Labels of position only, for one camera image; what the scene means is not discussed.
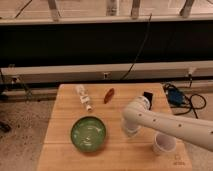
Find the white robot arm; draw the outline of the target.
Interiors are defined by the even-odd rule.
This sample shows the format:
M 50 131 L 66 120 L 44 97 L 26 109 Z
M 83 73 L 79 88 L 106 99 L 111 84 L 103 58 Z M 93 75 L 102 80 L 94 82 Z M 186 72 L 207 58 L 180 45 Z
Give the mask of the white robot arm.
M 136 134 L 144 126 L 213 152 L 213 121 L 153 112 L 150 101 L 144 96 L 126 105 L 122 125 L 128 135 Z

